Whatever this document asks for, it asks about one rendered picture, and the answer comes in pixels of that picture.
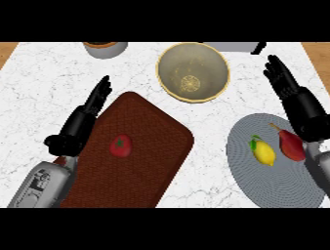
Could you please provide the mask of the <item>red pear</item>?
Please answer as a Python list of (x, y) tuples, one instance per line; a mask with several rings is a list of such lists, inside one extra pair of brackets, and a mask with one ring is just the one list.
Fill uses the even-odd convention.
[(280, 153), (294, 162), (305, 160), (305, 149), (302, 139), (286, 129), (281, 129), (274, 123), (269, 126), (278, 131), (278, 148)]

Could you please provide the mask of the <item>yellow lemon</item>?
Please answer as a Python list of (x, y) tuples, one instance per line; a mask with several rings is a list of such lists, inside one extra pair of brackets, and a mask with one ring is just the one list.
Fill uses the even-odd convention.
[(272, 166), (277, 160), (277, 153), (258, 135), (250, 136), (249, 147), (258, 162), (263, 165)]

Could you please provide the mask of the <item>grey round placemat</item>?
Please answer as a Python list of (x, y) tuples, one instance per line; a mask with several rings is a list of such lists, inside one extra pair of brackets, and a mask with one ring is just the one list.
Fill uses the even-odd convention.
[[(237, 186), (262, 208), (318, 208), (325, 193), (312, 180), (303, 162), (294, 162), (284, 156), (278, 130), (271, 123), (294, 131), (290, 122), (268, 113), (246, 115), (231, 127), (227, 156)], [(272, 166), (260, 164), (253, 156), (249, 146), (253, 136), (266, 142), (277, 153)]]

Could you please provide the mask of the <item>brown rectangular placemat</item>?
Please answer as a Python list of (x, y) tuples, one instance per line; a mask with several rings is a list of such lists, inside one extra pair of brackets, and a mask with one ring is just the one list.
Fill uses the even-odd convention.
[(193, 148), (187, 127), (134, 92), (98, 116), (63, 208), (153, 208)]

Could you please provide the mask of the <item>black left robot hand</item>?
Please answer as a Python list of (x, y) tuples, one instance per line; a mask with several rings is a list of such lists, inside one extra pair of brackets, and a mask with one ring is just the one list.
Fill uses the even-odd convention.
[(69, 115), (60, 133), (50, 135), (44, 139), (50, 154), (56, 156), (76, 156), (84, 150), (94, 129), (98, 112), (110, 92), (109, 76), (106, 76), (94, 87), (85, 104), (79, 105)]

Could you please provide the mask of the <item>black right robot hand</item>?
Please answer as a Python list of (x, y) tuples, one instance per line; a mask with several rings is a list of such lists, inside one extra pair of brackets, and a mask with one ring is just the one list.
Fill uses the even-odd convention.
[(263, 74), (283, 102), (284, 111), (300, 139), (309, 143), (330, 139), (330, 114), (309, 89), (297, 84), (275, 55), (268, 56)]

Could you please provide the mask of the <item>grey appliance with black part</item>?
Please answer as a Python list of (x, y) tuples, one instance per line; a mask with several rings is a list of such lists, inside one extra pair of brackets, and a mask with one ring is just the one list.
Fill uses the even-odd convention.
[(215, 48), (219, 52), (243, 52), (258, 55), (266, 47), (265, 42), (204, 42), (204, 45)]

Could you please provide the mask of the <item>red tomato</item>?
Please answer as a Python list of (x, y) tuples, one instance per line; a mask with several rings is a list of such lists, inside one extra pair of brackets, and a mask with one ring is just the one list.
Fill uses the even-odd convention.
[(132, 151), (131, 138), (125, 134), (118, 135), (109, 146), (110, 154), (116, 157), (128, 157), (131, 151)]

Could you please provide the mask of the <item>yellow-rimmed grey bowl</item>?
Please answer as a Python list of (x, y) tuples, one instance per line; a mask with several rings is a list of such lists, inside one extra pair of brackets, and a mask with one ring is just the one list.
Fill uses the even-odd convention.
[(190, 104), (213, 100), (231, 82), (224, 55), (197, 42), (176, 43), (165, 49), (156, 64), (156, 75), (166, 93)]

